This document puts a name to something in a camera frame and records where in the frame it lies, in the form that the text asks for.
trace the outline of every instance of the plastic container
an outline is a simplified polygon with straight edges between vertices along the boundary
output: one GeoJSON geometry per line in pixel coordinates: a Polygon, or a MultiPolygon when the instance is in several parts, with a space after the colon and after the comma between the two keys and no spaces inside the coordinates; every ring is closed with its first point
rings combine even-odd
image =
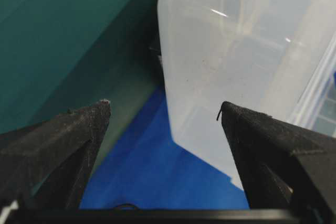
{"type": "Polygon", "coordinates": [[[241,187],[223,129],[216,123],[223,101],[312,127],[309,118],[335,63],[334,3],[159,0],[174,141],[241,187]]]}

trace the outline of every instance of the green backdrop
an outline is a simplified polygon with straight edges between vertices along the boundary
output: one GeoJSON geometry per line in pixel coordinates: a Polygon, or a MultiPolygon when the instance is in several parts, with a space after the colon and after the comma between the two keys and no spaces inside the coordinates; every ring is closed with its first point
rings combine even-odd
{"type": "Polygon", "coordinates": [[[106,98],[96,166],[157,86],[157,0],[0,0],[0,132],[106,98]]]}

